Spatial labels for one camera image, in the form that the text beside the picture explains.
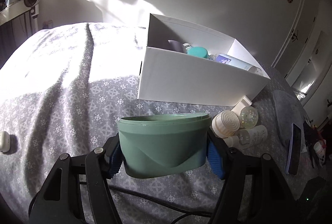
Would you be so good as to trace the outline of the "clear spray bottle white label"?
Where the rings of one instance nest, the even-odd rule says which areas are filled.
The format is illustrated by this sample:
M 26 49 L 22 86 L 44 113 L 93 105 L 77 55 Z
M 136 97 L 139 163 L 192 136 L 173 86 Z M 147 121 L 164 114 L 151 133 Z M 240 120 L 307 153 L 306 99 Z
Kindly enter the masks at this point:
M 240 129 L 233 136 L 224 139 L 228 147 L 246 149 L 266 140 L 268 131 L 265 126 L 258 125 L 252 129 Z

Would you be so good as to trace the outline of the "green plastic cup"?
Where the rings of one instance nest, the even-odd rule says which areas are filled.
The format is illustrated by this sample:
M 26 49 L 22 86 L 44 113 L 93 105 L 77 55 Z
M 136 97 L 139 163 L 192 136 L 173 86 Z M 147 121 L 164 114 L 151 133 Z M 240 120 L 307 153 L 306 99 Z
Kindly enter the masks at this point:
M 126 173 L 148 179 L 201 167 L 211 123 L 207 113 L 121 118 L 117 125 Z

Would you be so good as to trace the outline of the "smartphone with purple case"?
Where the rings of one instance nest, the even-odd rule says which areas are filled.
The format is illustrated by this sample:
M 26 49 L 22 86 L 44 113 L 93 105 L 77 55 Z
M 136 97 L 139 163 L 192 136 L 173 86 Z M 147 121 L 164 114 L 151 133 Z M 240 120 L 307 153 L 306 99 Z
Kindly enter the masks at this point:
M 300 154 L 302 151 L 302 130 L 295 123 L 292 123 L 292 135 L 289 142 L 288 159 L 285 172 L 295 176 L 298 172 Z

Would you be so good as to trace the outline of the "white ribbed round jar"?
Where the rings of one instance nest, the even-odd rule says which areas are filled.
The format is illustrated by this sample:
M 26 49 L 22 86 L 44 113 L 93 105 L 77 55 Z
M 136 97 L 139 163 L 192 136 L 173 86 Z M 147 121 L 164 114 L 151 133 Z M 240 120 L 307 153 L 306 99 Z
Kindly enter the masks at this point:
M 222 111 L 212 119 L 212 130 L 219 138 L 225 139 L 240 129 L 240 121 L 232 111 Z

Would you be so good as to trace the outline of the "clear confetti squishy ball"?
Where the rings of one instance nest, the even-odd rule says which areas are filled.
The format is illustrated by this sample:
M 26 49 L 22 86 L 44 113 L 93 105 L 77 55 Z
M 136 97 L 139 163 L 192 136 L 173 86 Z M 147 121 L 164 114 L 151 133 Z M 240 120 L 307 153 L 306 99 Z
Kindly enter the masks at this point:
M 244 107 L 239 115 L 240 125 L 244 129 L 252 129 L 257 125 L 259 119 L 258 111 L 252 107 Z

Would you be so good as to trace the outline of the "grey fleece cloth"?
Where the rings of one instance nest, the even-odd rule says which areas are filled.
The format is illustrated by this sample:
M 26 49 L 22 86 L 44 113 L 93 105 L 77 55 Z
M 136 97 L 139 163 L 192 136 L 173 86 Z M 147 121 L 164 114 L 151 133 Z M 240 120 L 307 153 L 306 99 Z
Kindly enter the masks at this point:
M 272 97 L 277 118 L 278 137 L 282 146 L 288 148 L 293 124 L 301 129 L 301 142 L 304 145 L 303 124 L 307 119 L 307 114 L 303 106 L 294 93 L 289 94 L 283 90 L 274 90 Z

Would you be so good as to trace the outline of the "small white earbud case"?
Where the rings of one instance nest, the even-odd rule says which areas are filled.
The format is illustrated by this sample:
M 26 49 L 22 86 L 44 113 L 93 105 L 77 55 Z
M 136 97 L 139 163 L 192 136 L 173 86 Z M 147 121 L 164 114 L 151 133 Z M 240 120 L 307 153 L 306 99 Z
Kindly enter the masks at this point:
M 6 153 L 10 150 L 11 147 L 11 138 L 9 133 L 6 131 L 0 132 L 0 152 Z

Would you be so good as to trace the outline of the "grey patterned bedspread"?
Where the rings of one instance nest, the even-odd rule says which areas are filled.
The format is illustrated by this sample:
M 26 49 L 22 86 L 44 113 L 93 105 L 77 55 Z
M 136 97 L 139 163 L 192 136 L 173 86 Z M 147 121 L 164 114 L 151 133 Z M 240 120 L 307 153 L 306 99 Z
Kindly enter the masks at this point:
M 145 28 L 80 23 L 41 30 L 27 39 L 1 68 L 1 131 L 13 148 L 1 154 L 1 194 L 16 217 L 28 223 L 28 207 L 62 153 L 80 156 L 117 133 L 122 117 L 205 112 L 230 107 L 138 100 Z M 268 139 L 244 153 L 269 153 L 298 199 L 317 176 L 307 153 L 296 176 L 285 174 L 287 150 L 278 137 L 272 93 L 293 94 L 273 68 L 270 81 L 253 100 Z M 144 193 L 176 207 L 214 210 L 223 181 L 210 165 L 177 175 L 134 179 L 122 166 L 110 185 Z M 123 223 L 171 223 L 179 212 L 139 197 L 112 191 Z

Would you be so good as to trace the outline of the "blue labelled bottle in box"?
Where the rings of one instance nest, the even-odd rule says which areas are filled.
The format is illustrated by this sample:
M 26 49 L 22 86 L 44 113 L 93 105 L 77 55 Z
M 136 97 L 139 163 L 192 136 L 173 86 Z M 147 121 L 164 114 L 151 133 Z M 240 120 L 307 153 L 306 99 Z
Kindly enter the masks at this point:
M 217 54 L 214 56 L 214 61 L 218 63 L 223 63 L 225 65 L 237 67 L 239 69 L 243 69 L 246 71 L 249 71 L 250 73 L 254 74 L 261 74 L 262 70 L 250 63 L 247 63 L 245 61 L 242 61 L 240 59 L 234 58 L 232 56 L 229 56 L 227 54 Z

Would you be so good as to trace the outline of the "white wardrobe doors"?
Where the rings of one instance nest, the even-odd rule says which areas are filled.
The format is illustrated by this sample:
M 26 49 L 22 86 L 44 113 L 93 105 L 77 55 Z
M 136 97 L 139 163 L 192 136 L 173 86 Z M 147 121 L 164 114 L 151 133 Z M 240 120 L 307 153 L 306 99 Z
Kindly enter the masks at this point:
M 284 76 L 310 123 L 331 119 L 331 0 L 300 0 L 273 67 Z

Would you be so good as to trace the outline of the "white cardboard box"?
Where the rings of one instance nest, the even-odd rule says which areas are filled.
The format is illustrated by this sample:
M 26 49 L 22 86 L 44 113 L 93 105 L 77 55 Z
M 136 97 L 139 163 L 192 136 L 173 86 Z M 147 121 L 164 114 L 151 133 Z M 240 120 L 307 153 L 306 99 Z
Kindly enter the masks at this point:
M 169 40 L 181 42 L 185 52 L 170 50 Z M 208 58 L 188 55 L 190 47 L 205 48 Z M 215 62 L 214 56 L 221 53 L 250 63 L 262 73 Z M 244 96 L 253 100 L 269 80 L 264 68 L 237 39 L 181 19 L 150 15 L 138 99 L 235 106 Z

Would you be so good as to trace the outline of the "teal lid in box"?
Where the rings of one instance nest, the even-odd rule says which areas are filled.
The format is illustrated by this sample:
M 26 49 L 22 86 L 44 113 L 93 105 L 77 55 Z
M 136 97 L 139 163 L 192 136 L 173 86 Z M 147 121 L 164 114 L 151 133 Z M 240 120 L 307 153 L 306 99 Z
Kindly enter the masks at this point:
M 187 54 L 199 58 L 208 58 L 208 51 L 203 47 L 190 47 Z

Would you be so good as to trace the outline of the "purple item in box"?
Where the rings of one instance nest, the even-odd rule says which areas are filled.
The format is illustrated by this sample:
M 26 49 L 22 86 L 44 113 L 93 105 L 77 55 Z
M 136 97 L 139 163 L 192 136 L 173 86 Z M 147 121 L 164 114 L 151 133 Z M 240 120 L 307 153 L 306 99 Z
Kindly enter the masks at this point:
M 184 46 L 181 42 L 176 41 L 176 40 L 169 40 L 169 47 L 170 50 L 175 51 L 175 52 L 180 52 L 180 53 L 184 53 Z

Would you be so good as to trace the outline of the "white wall shelf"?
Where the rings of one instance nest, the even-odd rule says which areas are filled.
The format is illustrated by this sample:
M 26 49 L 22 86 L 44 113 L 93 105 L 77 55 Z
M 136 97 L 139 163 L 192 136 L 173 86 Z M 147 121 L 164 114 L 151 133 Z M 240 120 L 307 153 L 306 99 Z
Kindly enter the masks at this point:
M 30 11 L 30 8 L 26 7 L 23 0 L 15 2 L 0 12 L 0 26 L 28 11 Z

